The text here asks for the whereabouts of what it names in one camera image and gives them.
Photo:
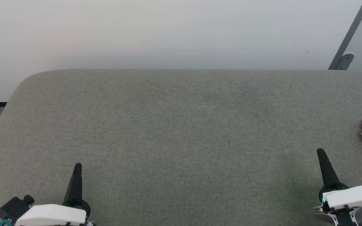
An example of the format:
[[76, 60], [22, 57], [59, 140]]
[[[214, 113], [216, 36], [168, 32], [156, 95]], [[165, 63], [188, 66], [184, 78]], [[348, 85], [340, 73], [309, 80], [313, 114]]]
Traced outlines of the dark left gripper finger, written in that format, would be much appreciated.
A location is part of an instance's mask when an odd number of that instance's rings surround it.
[[65, 193], [64, 202], [69, 202], [72, 199], [74, 199], [74, 169]]
[[76, 163], [74, 167], [74, 199], [82, 199], [82, 164]]

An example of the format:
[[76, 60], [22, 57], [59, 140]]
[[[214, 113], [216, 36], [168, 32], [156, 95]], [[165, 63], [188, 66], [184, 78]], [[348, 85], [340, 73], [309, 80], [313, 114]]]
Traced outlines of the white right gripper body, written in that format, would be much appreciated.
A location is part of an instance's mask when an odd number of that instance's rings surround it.
[[319, 200], [321, 205], [314, 208], [316, 219], [332, 226], [362, 226], [362, 186], [325, 183]]

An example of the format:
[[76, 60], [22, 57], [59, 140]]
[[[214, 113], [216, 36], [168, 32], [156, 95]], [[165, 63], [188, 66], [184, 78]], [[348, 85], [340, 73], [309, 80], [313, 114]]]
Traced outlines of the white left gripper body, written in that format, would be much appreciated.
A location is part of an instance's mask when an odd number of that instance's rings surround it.
[[15, 226], [86, 226], [91, 207], [85, 201], [79, 205], [65, 206], [57, 204], [35, 205], [30, 207]]

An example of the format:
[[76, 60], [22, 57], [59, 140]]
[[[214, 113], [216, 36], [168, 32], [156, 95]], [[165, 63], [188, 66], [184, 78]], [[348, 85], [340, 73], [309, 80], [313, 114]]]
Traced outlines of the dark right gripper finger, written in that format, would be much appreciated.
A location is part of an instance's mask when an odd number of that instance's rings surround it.
[[324, 185], [329, 184], [329, 183], [333, 182], [333, 174], [332, 174], [333, 167], [330, 163], [330, 160], [329, 160], [325, 150], [323, 150], [322, 148], [318, 148], [316, 150], [316, 153], [318, 156], [323, 184]]
[[334, 183], [340, 183], [340, 180], [337, 177], [337, 174], [335, 170], [333, 169], [333, 166], [325, 152], [321, 148], [321, 175], [323, 179], [323, 184], [329, 185]]

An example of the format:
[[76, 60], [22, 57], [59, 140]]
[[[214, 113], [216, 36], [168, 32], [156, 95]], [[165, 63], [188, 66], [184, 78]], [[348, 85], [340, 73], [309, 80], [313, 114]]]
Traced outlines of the grey metal bracket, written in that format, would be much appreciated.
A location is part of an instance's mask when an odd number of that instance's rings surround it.
[[336, 70], [347, 70], [353, 59], [353, 53], [347, 53], [343, 55], [336, 66]]

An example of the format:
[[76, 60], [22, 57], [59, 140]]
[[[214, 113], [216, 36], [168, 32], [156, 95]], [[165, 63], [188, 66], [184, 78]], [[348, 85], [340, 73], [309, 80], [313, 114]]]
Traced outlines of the grey metal frame bar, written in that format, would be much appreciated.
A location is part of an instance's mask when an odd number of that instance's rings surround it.
[[344, 37], [342, 43], [339, 46], [339, 49], [337, 50], [332, 62], [330, 63], [330, 66], [328, 67], [328, 70], [336, 70], [336, 66], [341, 59], [343, 55], [346, 53], [346, 49], [348, 47], [348, 44], [352, 40], [352, 37], [354, 36], [358, 26], [360, 25], [362, 21], [362, 5], [360, 9], [358, 10], [358, 13], [356, 14], [356, 17], [354, 18], [349, 30], [346, 33], [346, 36]]

